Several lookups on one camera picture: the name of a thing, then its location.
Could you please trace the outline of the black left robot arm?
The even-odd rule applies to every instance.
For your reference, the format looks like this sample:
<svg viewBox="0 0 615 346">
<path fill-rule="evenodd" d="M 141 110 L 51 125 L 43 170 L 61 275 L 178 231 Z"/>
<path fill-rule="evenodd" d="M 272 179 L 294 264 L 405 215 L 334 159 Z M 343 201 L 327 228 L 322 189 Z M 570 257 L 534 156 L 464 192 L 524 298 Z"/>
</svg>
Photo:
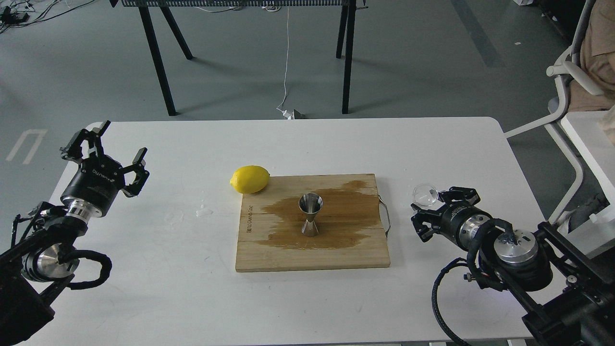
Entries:
<svg viewBox="0 0 615 346">
<path fill-rule="evenodd" d="M 13 220 L 11 247 L 0 259 L 3 346 L 29 339 L 53 320 L 51 305 L 64 289 L 94 288 L 110 277 L 110 258 L 75 249 L 75 239 L 86 234 L 90 219 L 108 214 L 120 191 L 136 197 L 149 177 L 146 148 L 126 167 L 105 154 L 101 138 L 110 124 L 82 129 L 60 149 L 64 160 L 78 165 L 61 205 L 42 201 Z"/>
</svg>

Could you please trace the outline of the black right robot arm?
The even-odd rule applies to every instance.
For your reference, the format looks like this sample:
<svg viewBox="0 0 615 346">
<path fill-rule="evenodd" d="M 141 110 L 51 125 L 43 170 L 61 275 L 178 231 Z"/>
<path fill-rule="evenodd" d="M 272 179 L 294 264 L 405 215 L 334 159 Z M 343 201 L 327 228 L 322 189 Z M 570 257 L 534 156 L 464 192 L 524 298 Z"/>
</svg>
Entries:
<svg viewBox="0 0 615 346">
<path fill-rule="evenodd" d="M 614 276 L 582 254 L 547 222 L 535 232 L 514 229 L 477 208 L 473 188 L 439 191 L 419 184 L 413 191 L 412 224 L 421 241 L 442 235 L 466 252 L 438 274 L 432 287 L 432 311 L 450 339 L 467 342 L 446 324 L 438 292 L 444 276 L 466 267 L 467 281 L 481 289 L 509 291 L 525 309 L 522 321 L 541 346 L 612 346 Z"/>
</svg>

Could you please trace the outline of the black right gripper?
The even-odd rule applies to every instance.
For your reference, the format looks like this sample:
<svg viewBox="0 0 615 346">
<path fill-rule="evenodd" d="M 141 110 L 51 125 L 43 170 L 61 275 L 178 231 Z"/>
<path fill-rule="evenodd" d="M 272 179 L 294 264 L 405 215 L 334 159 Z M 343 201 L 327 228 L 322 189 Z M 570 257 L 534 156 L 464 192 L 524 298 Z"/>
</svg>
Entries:
<svg viewBox="0 0 615 346">
<path fill-rule="evenodd" d="M 421 241 L 428 242 L 433 235 L 442 235 L 460 249 L 468 251 L 479 227 L 492 218 L 474 207 L 481 201 L 477 190 L 453 186 L 439 191 L 442 203 L 436 211 L 417 211 L 411 217 Z"/>
</svg>

